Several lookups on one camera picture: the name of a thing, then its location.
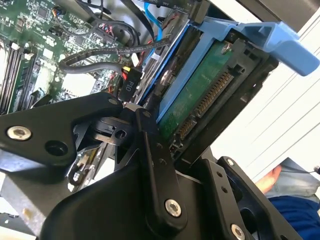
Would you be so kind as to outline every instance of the black connector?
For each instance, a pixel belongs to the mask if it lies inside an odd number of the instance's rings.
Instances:
[[[140,82],[142,77],[142,72],[131,68],[128,72],[126,80],[123,83],[122,89],[118,95],[119,100],[123,102],[129,102],[133,97],[137,85]]]

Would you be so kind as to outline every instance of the blue drive bracket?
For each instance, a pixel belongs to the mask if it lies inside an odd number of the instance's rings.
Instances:
[[[312,73],[320,64],[319,59],[301,45],[299,36],[283,22],[238,23],[206,17],[202,25],[193,27],[202,31],[203,35],[164,95],[159,106],[157,123],[188,82],[214,41],[222,42],[231,29],[245,35],[255,47],[269,53],[302,76]]]

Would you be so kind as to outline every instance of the white wall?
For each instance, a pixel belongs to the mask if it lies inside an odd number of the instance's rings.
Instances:
[[[320,10],[299,32],[320,57]],[[233,158],[254,181],[286,157],[313,170],[320,163],[320,68],[302,77],[283,64],[211,146],[216,158]]]

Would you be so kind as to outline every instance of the person's hand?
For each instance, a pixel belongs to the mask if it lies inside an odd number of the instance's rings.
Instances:
[[[267,175],[265,175],[263,178],[261,178],[258,182],[255,183],[255,185],[260,189],[263,194],[270,191],[273,187],[273,185],[278,180],[278,177],[281,172],[281,166],[277,166],[272,171],[270,171]]]

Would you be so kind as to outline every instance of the red wire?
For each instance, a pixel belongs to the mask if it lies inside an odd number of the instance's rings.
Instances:
[[[124,80],[127,80],[127,75],[124,72],[122,73],[122,77]]]

